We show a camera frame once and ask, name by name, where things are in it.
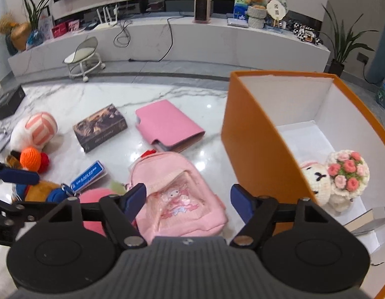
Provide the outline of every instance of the orange box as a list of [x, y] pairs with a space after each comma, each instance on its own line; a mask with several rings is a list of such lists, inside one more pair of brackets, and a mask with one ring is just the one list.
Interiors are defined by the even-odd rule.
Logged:
[[[252, 195], [296, 203], [314, 194], [299, 163], [325, 162], [332, 151], [356, 150], [370, 181], [341, 224], [385, 206], [385, 129], [335, 75], [279, 71], [231, 73], [222, 140], [239, 183]], [[371, 258], [385, 262], [385, 225], [358, 237]], [[385, 263], [371, 266], [361, 287], [385, 298]]]

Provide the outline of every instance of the orange knitted ball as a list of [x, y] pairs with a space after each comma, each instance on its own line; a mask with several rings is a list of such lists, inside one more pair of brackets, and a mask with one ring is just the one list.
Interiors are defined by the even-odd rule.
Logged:
[[40, 152], [33, 147], [25, 148], [20, 154], [20, 164], [29, 171], [37, 172], [42, 162]]

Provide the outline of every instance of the pink flower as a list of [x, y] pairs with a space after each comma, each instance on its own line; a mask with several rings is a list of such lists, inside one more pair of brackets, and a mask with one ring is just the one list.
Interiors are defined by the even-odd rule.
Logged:
[[341, 169], [341, 166], [339, 164], [331, 164], [328, 168], [328, 174], [330, 176], [335, 176], [338, 174], [340, 169]]
[[344, 189], [345, 186], [346, 186], [346, 178], [345, 178], [345, 176], [344, 175], [338, 175], [335, 178], [335, 185], [339, 189]]
[[350, 156], [353, 157], [355, 160], [361, 160], [361, 155], [358, 152], [352, 152]]
[[364, 165], [362, 165], [362, 164], [357, 165], [357, 174], [359, 176], [366, 176], [367, 175], [367, 170], [366, 170]]
[[345, 162], [343, 163], [343, 169], [347, 173], [354, 173], [356, 171], [356, 165], [354, 164], [354, 160], [352, 159], [345, 160]]
[[359, 185], [360, 183], [359, 181], [357, 181], [356, 178], [350, 178], [349, 180], [347, 180], [347, 187], [346, 187], [347, 191], [349, 192], [356, 191]]
[[342, 152], [338, 155], [338, 160], [340, 160], [341, 162], [344, 162], [345, 160], [349, 159], [350, 156], [348, 153], [346, 152]]

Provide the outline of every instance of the black cable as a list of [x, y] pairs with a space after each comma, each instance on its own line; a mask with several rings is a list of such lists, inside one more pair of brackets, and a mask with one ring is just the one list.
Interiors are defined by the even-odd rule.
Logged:
[[[126, 48], [129, 44], [130, 44], [130, 41], [131, 41], [131, 35], [129, 33], [129, 30], [127, 29], [127, 26], [131, 24], [131, 21], [127, 24], [126, 24], [126, 21], [128, 20], [125, 20], [123, 22], [123, 25], [121, 23], [121, 21], [119, 21], [119, 26], [122, 28], [121, 32], [119, 34], [117, 34], [115, 36], [115, 38], [113, 39], [113, 45], [117, 48]], [[127, 39], [126, 43], [125, 42], [122, 42], [120, 41], [121, 39]]]
[[383, 81], [383, 79], [381, 79], [380, 81], [378, 81], [378, 82], [376, 82], [376, 83], [372, 83], [372, 82], [370, 82], [369, 80], [366, 79], [366, 77], [365, 77], [365, 66], [366, 66], [366, 65], [367, 65], [367, 63], [365, 63], [364, 66], [363, 66], [363, 77], [364, 77], [365, 81], [366, 81], [367, 83], [375, 84], [375, 85], [378, 85], [379, 83], [381, 83], [381, 82]]
[[166, 19], [166, 22], [168, 23], [168, 26], [169, 26], [169, 30], [170, 30], [170, 37], [171, 37], [171, 39], [172, 39], [172, 42], [171, 42], [171, 44], [170, 44], [170, 47], [169, 47], [169, 49], [167, 50], [167, 52], [165, 53], [165, 55], [163, 55], [162, 57], [161, 57], [161, 59], [159, 59], [159, 60], [143, 60], [143, 59], [141, 59], [141, 60], [136, 60], [136, 59], [129, 59], [129, 62], [160, 62], [161, 60], [163, 60], [166, 56], [167, 56], [167, 54], [169, 54], [169, 52], [170, 52], [170, 50], [172, 49], [172, 47], [173, 47], [173, 30], [172, 30], [172, 26], [170, 25], [170, 20], [171, 19], [181, 19], [181, 18], [184, 18], [184, 17], [186, 17], [185, 15], [182, 15], [182, 16], [180, 16], [180, 17], [170, 17], [170, 18], [168, 18], [168, 19]]

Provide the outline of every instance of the white plush toy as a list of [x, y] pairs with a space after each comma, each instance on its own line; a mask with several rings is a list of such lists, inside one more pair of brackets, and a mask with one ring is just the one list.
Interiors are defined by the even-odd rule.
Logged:
[[10, 147], [18, 152], [28, 147], [41, 151], [57, 132], [54, 117], [48, 112], [39, 112], [21, 119], [16, 124], [11, 134]]
[[369, 181], [369, 168], [358, 152], [332, 152], [325, 163], [304, 162], [302, 173], [320, 206], [329, 203], [336, 211], [348, 209], [363, 194]]

